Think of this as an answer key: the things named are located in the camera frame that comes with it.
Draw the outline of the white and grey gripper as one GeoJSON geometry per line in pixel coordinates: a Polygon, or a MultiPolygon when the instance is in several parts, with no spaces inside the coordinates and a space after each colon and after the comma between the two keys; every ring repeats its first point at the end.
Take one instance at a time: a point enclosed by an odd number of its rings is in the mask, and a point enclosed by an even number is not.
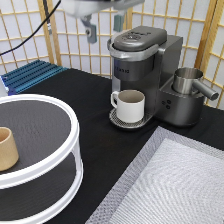
{"type": "MultiPolygon", "coordinates": [[[[61,0],[62,8],[67,14],[75,18],[82,17],[81,21],[85,27],[87,41],[90,44],[97,42],[96,26],[91,23],[91,14],[98,13],[107,8],[126,10],[144,2],[145,0],[61,0]]],[[[123,30],[123,23],[124,17],[119,14],[115,15],[113,30],[121,32],[123,30]]]]}

